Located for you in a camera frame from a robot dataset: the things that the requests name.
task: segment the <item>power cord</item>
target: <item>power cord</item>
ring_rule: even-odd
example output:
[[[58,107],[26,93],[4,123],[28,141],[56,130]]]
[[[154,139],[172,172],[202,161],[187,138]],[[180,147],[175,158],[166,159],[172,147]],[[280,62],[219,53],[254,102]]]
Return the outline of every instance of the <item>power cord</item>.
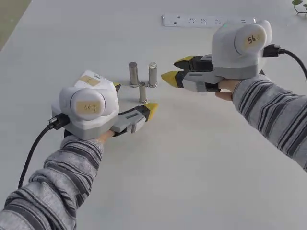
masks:
[[[304,75],[305,75],[305,78],[307,80],[307,69],[306,69],[304,63],[302,62],[302,60],[297,55],[295,55],[294,53],[292,53],[289,50],[281,49],[280,46],[275,45],[275,44],[268,45],[263,50],[263,57],[265,57],[265,58],[278,57],[280,54],[287,54],[287,55],[291,56],[295,61],[297,61],[298,64],[300,65],[300,67],[302,68]]]
[[[34,141],[29,154],[27,156],[27,160],[24,163],[24,169],[21,173],[20,179],[19,179],[19,183],[18,183],[18,189],[21,188],[23,186],[24,183],[24,177],[25,174],[28,170],[31,158],[33,156],[34,150],[36,149],[38,143],[40,142],[41,138],[49,131],[52,129],[58,130],[66,125],[68,125],[70,122],[70,119],[67,115],[65,114],[58,114],[55,117],[53,117],[52,119],[49,120],[49,124],[46,126],[46,128],[44,128],[44,130],[37,136],[36,140]]]

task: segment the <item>plant leaf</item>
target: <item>plant leaf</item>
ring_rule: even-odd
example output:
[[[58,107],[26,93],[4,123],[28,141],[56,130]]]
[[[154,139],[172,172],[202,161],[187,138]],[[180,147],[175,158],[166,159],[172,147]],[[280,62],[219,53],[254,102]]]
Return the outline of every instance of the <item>plant leaf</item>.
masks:
[[[295,6],[297,6],[297,5],[301,4],[301,3],[303,3],[302,0],[294,0],[294,1],[292,2],[292,4],[295,5]]]

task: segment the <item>white power strip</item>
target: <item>white power strip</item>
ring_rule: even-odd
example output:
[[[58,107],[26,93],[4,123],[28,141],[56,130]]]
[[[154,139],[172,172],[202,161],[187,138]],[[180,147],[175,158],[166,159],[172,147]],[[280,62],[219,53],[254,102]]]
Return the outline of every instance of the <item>white power strip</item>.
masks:
[[[162,16],[163,26],[213,28],[220,27],[226,22],[232,23],[255,23],[255,18],[240,17],[214,17],[201,15],[183,15],[167,13]]]

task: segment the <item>striped sleeve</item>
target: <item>striped sleeve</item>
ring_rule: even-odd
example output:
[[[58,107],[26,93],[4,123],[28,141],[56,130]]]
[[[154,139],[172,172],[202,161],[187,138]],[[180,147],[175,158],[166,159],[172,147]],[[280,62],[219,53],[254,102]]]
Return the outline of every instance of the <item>striped sleeve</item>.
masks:
[[[307,97],[259,75],[241,81],[233,103],[247,122],[307,171]]]
[[[89,196],[103,154],[96,140],[66,137],[0,212],[0,230],[72,230],[76,210]]]

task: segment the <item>hand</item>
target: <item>hand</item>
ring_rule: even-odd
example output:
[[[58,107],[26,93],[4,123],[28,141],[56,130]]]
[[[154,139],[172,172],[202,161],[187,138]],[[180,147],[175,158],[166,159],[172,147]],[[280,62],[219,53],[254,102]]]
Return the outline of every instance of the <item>hand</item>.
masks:
[[[230,92],[216,92],[215,96],[225,101],[232,101],[232,93],[234,92],[239,80],[224,79],[219,82],[219,88],[229,90]]]
[[[110,137],[114,135],[114,132],[109,130],[106,133],[102,134],[97,140],[101,143],[104,144],[106,140],[108,140]]]

